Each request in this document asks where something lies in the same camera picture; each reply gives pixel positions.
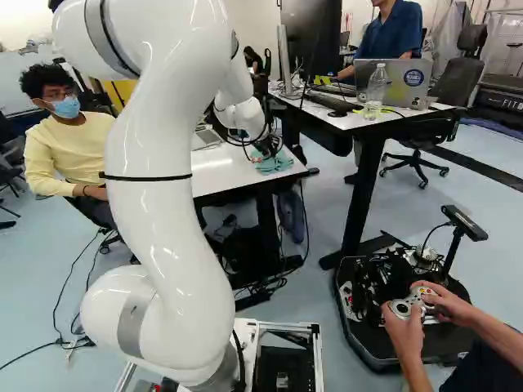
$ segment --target water bottle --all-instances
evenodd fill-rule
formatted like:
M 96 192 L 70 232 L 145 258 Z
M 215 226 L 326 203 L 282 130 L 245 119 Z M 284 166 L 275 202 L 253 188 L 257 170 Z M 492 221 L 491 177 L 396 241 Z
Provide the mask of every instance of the water bottle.
M 375 120 L 382 111 L 388 83 L 389 77 L 385 71 L 385 63 L 379 63 L 376 70 L 370 75 L 367 86 L 367 102 L 365 102 L 364 110 L 365 119 Z

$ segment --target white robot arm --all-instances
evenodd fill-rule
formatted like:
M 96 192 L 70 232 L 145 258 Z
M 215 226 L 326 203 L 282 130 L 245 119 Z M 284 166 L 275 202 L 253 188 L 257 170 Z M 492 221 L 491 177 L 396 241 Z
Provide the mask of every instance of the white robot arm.
M 53 33 L 85 74 L 140 79 L 107 140 L 105 178 L 118 231 L 142 265 L 91 286 L 85 331 L 189 389 L 215 390 L 231 361 L 236 367 L 235 302 L 194 213 L 191 134 L 213 99 L 226 127 L 256 138 L 265 123 L 224 5 L 64 0 Z

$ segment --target gray floor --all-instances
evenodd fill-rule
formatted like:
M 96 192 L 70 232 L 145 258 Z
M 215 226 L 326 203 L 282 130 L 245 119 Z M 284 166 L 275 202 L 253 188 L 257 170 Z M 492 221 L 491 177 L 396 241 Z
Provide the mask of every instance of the gray floor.
M 338 248 L 346 219 L 351 187 L 342 183 L 343 175 L 353 172 L 352 157 L 337 158 L 310 140 L 302 141 L 310 166 L 321 174 L 305 184 L 305 200 L 311 226 L 311 254 L 306 266 L 293 274 L 288 285 L 273 300 L 244 311 L 240 316 L 266 321 L 314 321 L 324 334 L 324 383 L 328 392 L 341 390 L 400 390 L 399 376 L 376 376 L 365 368 L 347 346 L 329 290 L 330 273 L 322 271 L 318 259 Z M 484 163 L 519 177 L 523 176 L 523 145 L 506 136 L 478 127 L 462 127 L 457 140 L 448 145 Z M 404 149 L 396 142 L 390 152 Z M 441 164 L 441 159 L 426 158 Z M 516 287 L 521 284 L 523 263 L 519 241 L 523 224 L 521 194 L 465 168 L 449 164 L 450 175 L 440 178 L 427 170 L 430 186 L 418 189 L 418 178 L 408 168 L 378 178 L 364 236 L 373 237 L 385 229 L 410 243 L 420 243 L 427 232 L 444 221 L 443 204 L 456 204 L 486 229 L 490 239 L 472 243 L 467 239 L 458 251 L 453 275 L 468 287 L 475 303 L 484 310 L 523 328 L 523 313 Z M 26 194 L 15 200 L 2 192 L 6 206 L 23 217 L 14 229 L 0 231 L 0 363 L 22 352 L 54 341 L 51 311 L 70 264 L 96 228 L 62 198 L 35 201 Z M 217 224 L 231 210 L 207 210 L 207 218 Z M 235 210 L 241 225 L 255 223 L 253 205 Z M 2 221 L 11 219 L 0 212 Z M 446 252 L 451 239 L 449 229 L 436 232 L 431 245 Z M 286 243 L 285 251 L 295 252 Z M 85 287 L 95 247 L 90 247 L 78 263 L 59 309 L 60 329 L 66 330 L 75 315 Z M 95 276 L 124 264 L 124 246 L 114 247 L 107 256 L 99 255 Z M 124 361 L 116 354 L 89 349 L 79 351 L 71 363 L 57 347 L 47 348 L 0 373 L 2 390 L 42 392 L 112 391 Z M 445 370 L 430 367 L 435 383 L 445 378 Z

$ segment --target blue shirt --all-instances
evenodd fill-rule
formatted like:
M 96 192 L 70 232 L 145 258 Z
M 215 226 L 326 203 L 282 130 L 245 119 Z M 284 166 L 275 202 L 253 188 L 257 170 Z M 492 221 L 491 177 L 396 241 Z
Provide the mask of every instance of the blue shirt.
M 416 2 L 396 0 L 391 14 L 382 23 L 382 14 L 370 22 L 356 59 L 397 59 L 407 51 L 419 57 L 422 45 L 423 15 Z

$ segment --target face mask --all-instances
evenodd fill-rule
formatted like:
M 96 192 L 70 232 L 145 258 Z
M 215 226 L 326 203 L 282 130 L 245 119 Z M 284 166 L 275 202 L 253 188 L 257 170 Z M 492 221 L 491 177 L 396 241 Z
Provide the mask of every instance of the face mask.
M 80 114 L 80 101 L 76 96 L 67 96 L 64 100 L 52 102 L 52 105 L 55 108 L 53 113 L 58 117 L 71 119 Z

